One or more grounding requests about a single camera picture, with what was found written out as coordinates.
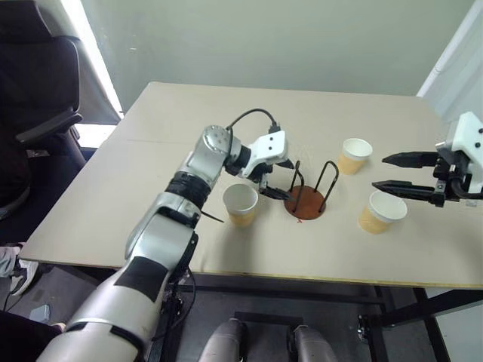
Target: wooden base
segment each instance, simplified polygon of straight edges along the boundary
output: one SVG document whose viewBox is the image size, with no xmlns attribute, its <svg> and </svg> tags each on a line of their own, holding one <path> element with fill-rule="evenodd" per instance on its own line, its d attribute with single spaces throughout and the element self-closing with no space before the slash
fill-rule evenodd
<svg viewBox="0 0 483 362">
<path fill-rule="evenodd" d="M 300 197 L 297 209 L 294 211 L 300 191 L 302 191 L 302 196 Z M 315 191 L 313 187 L 295 186 L 291 191 L 291 195 L 293 200 L 287 200 L 284 202 L 285 209 L 290 215 L 302 220 L 314 220 L 324 213 L 326 205 L 324 205 L 320 213 L 318 211 L 322 205 L 324 196 L 322 196 L 320 192 Z"/>
</svg>

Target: beige tabletop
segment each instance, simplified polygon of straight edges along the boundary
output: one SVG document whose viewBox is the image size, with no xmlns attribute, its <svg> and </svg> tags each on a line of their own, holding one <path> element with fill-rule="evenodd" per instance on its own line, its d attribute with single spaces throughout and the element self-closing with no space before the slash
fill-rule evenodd
<svg viewBox="0 0 483 362">
<path fill-rule="evenodd" d="M 244 182 L 222 172 L 204 210 L 191 261 L 194 272 L 265 275 L 389 285 L 483 287 L 483 209 L 465 201 L 444 208 L 407 201 L 407 218 L 371 235 L 357 216 L 373 181 L 410 180 L 433 186 L 430 168 L 401 169 L 380 160 L 393 153 L 432 151 L 445 132 L 435 113 L 416 97 L 150 83 L 112 136 L 74 179 L 22 250 L 25 259 L 119 267 L 125 241 L 162 192 L 205 126 L 227 125 L 263 107 L 287 132 L 290 157 L 301 160 L 306 184 L 323 163 L 337 161 L 342 142 L 360 137 L 374 147 L 356 175 L 342 175 L 323 216 L 299 221 L 282 202 L 260 197 L 246 229 L 231 225 L 223 190 Z M 245 144 L 265 134 L 269 122 L 253 114 L 235 126 Z M 320 187 L 325 193 L 329 179 Z M 287 189 L 292 172 L 275 168 L 270 183 Z"/>
</svg>

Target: yellow paper cup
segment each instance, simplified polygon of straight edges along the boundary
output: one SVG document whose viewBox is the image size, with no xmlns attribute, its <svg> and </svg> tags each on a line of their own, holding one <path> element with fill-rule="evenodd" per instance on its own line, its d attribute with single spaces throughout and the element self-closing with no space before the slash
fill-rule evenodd
<svg viewBox="0 0 483 362">
<path fill-rule="evenodd" d="M 401 199 L 382 191 L 375 191 L 369 197 L 369 204 L 359 216 L 359 225 L 371 234 L 380 234 L 389 226 L 402 220 L 408 214 L 408 206 Z"/>
<path fill-rule="evenodd" d="M 223 194 L 223 203 L 229 219 L 237 226 L 248 226 L 254 220 L 258 193 L 250 186 L 238 183 L 231 185 Z"/>
<path fill-rule="evenodd" d="M 342 145 L 338 167 L 346 175 L 356 173 L 372 154 L 372 146 L 360 138 L 349 138 Z"/>
</svg>

